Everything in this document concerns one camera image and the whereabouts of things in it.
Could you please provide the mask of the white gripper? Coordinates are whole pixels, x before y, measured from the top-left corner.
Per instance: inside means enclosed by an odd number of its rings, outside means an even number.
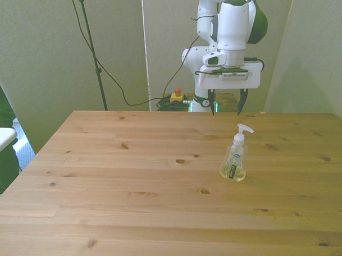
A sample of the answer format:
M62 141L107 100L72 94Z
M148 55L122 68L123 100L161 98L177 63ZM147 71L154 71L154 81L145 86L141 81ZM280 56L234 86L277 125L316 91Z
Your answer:
M248 89L258 88L261 81L261 62L245 62L238 68L223 68L220 66L203 65L197 71L197 84L200 89L208 90L208 101L211 113L215 115L215 90L241 89L238 102L240 115L248 97Z

